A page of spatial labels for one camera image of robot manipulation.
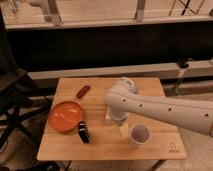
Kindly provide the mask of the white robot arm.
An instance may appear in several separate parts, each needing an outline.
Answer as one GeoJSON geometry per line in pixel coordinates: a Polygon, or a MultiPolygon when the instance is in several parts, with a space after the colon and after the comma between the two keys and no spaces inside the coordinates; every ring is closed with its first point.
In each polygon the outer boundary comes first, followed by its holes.
{"type": "Polygon", "coordinates": [[[121,77],[108,89],[104,102],[115,120],[130,112],[213,137],[211,101],[139,95],[135,82],[121,77]]]}

